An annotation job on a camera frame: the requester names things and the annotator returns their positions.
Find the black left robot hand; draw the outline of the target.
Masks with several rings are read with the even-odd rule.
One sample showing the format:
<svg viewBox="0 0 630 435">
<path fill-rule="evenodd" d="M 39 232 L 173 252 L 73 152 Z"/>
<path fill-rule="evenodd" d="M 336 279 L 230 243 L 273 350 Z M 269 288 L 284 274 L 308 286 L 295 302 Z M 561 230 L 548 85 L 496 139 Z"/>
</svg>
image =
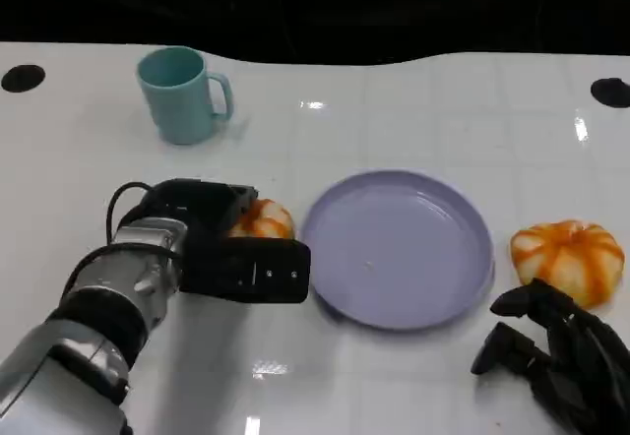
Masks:
<svg viewBox="0 0 630 435">
<path fill-rule="evenodd" d="M 257 198 L 253 186 L 174 178 L 155 185 L 126 218 L 171 218 L 185 223 L 189 232 L 224 235 Z"/>
</svg>

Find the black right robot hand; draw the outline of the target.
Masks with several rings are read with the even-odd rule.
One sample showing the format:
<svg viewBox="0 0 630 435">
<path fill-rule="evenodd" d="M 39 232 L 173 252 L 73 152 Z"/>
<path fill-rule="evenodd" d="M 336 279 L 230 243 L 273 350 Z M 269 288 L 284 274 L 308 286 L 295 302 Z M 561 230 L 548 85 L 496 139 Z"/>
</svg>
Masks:
<svg viewBox="0 0 630 435">
<path fill-rule="evenodd" d="M 536 402 L 570 434 L 629 432 L 629 349 L 607 323 L 538 279 L 501 294 L 490 311 L 545 328 L 549 352 L 499 322 L 475 357 L 474 375 L 501 367 L 525 378 Z"/>
</svg>

